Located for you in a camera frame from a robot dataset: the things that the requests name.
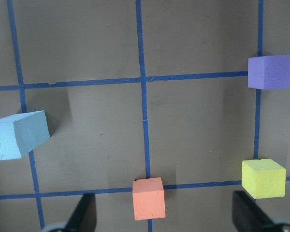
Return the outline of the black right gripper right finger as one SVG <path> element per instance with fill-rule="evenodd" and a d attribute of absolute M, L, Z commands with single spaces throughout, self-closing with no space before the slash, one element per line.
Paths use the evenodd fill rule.
<path fill-rule="evenodd" d="M 244 192 L 232 194 L 232 222 L 238 232 L 279 232 L 280 227 Z"/>

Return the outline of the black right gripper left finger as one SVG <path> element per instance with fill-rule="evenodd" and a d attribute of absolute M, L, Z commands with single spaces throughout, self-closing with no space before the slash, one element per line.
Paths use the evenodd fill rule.
<path fill-rule="evenodd" d="M 65 232 L 94 232 L 97 225 L 96 198 L 94 193 L 83 194 L 64 227 Z"/>

